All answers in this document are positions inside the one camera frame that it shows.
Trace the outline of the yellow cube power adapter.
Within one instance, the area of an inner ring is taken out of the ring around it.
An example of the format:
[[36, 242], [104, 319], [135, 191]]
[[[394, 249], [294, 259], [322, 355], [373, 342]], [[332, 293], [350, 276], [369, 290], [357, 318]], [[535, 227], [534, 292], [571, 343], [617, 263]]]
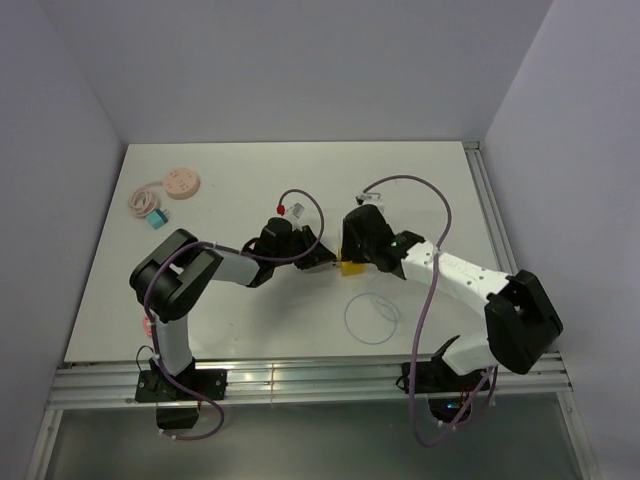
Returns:
[[342, 277], [361, 275], [366, 271], [366, 265], [364, 263], [340, 260], [338, 265]]

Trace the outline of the pink round power strip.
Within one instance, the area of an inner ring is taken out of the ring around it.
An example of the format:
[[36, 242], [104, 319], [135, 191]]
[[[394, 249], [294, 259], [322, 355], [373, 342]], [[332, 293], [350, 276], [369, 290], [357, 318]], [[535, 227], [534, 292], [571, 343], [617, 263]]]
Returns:
[[161, 185], [169, 198], [173, 200], [186, 200], [198, 192], [200, 188], [200, 177], [190, 168], [176, 168], [169, 171], [163, 177]]

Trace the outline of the teal plug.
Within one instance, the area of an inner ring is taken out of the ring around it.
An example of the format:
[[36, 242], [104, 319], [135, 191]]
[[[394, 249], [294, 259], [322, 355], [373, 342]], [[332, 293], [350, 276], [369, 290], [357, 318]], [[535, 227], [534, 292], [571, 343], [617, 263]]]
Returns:
[[156, 208], [145, 216], [145, 220], [153, 230], [158, 230], [169, 223], [170, 214], [167, 210]]

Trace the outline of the pink plug adapter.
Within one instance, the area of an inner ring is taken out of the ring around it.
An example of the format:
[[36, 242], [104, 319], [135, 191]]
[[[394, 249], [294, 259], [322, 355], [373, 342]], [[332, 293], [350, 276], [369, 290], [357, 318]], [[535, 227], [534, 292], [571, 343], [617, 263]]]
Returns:
[[152, 332], [151, 332], [151, 321], [149, 319], [148, 316], [144, 316], [142, 319], [142, 326], [143, 326], [143, 331], [145, 333], [145, 335], [148, 338], [152, 337]]

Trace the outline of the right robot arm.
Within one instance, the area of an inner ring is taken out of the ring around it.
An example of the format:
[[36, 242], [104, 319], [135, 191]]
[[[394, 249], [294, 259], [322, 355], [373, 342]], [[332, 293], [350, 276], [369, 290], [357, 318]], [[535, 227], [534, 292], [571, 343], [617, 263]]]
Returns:
[[344, 218], [342, 257], [433, 287], [481, 317], [482, 333], [452, 338], [435, 354], [433, 378], [446, 390], [494, 365], [528, 373], [564, 329], [533, 273], [486, 269], [441, 251], [413, 232], [394, 233], [374, 205], [361, 205]]

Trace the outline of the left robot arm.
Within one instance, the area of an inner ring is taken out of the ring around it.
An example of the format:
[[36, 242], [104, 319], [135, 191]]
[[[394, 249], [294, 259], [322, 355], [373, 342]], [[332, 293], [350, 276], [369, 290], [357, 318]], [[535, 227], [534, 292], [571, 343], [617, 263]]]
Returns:
[[240, 251], [200, 241], [182, 228], [175, 230], [129, 279], [152, 322], [156, 364], [163, 370], [159, 388], [172, 399], [183, 399], [194, 389], [187, 320], [210, 282], [257, 288], [279, 266], [308, 270], [336, 260], [309, 226], [285, 218], [269, 219], [260, 235]]

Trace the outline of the aluminium right side rail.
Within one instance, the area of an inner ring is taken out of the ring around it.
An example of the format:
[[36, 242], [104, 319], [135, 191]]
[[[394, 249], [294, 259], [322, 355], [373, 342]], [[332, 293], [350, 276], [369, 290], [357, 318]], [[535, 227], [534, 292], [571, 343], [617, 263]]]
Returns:
[[492, 249], [500, 269], [516, 273], [517, 263], [486, 170], [480, 142], [463, 142], [463, 150], [479, 198]]

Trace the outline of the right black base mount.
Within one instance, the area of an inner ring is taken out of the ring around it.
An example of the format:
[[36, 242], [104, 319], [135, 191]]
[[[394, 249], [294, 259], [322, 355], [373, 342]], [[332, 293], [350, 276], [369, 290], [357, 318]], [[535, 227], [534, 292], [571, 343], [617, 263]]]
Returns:
[[444, 394], [448, 397], [428, 400], [429, 420], [434, 423], [449, 424], [462, 410], [471, 392], [484, 379], [486, 370], [474, 370], [463, 376], [455, 374], [447, 365], [435, 359], [418, 361], [415, 368], [414, 402], [409, 405], [409, 418], [413, 423], [418, 421], [419, 394]]

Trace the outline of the aluminium front rail frame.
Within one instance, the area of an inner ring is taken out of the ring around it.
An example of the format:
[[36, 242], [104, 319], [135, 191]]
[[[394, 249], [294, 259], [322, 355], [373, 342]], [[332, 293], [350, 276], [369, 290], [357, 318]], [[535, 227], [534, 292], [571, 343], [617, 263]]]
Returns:
[[229, 362], [220, 433], [161, 437], [134, 399], [132, 363], [60, 370], [30, 479], [577, 479], [563, 418], [569, 382], [551, 354], [501, 373], [496, 405], [426, 449], [411, 433], [394, 357]]

